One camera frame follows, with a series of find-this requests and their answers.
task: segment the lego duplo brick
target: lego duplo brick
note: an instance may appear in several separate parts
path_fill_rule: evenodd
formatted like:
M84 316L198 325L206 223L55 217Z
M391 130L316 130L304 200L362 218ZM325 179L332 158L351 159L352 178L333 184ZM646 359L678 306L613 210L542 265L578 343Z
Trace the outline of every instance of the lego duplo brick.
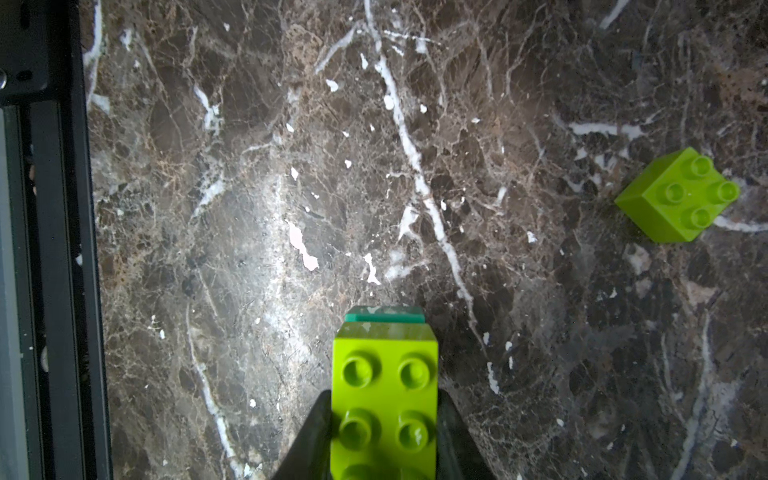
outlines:
M437 365L425 323L344 322L333 341L335 480L435 478Z
M424 323L420 306L354 306L344 316L345 322Z
M654 242L690 242L739 193L710 158L686 148L651 162L616 204Z

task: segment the dark brown marble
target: dark brown marble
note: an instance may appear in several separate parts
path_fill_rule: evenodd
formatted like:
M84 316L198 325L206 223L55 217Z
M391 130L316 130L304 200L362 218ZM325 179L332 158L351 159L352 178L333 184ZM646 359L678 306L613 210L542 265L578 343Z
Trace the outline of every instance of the dark brown marble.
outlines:
M619 3L84 2L116 478L268 478L401 303L499 478L766 478L768 2ZM654 245L686 146L743 194Z

